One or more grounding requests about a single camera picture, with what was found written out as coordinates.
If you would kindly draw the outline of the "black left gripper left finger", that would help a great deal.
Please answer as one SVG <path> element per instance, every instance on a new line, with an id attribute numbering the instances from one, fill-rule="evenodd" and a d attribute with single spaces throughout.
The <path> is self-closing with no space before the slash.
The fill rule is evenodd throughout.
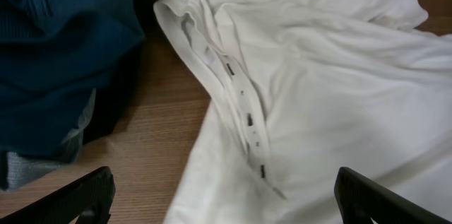
<path id="1" fill-rule="evenodd" d="M 109 167 L 100 167 L 1 219 L 1 224 L 107 224 L 115 195 Z"/>

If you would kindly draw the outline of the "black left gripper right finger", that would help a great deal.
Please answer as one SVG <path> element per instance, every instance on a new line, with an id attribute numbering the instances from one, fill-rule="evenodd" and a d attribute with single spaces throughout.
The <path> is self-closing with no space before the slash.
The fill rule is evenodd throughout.
<path id="1" fill-rule="evenodd" d="M 334 194 L 344 224 L 451 224 L 348 167 L 339 169 Z"/>

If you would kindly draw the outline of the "white Puma t-shirt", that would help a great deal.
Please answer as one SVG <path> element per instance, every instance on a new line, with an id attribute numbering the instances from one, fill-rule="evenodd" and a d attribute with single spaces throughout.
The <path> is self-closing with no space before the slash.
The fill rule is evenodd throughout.
<path id="1" fill-rule="evenodd" d="M 350 167 L 451 218 L 451 37 L 417 0 L 159 0 L 211 102 L 166 223 L 339 223 Z"/>

